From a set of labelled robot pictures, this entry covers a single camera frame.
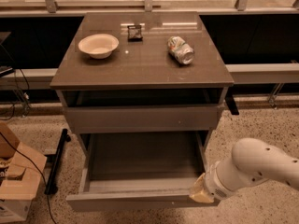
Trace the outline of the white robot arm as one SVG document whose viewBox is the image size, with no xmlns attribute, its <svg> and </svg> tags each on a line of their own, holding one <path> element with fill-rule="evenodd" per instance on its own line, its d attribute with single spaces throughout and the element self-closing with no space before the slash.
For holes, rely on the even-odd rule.
<svg viewBox="0 0 299 224">
<path fill-rule="evenodd" d="M 229 157 L 216 161 L 198 177 L 189 197 L 197 203 L 214 203 L 267 180 L 299 190 L 299 160 L 262 140 L 243 138 L 234 144 Z"/>
</svg>

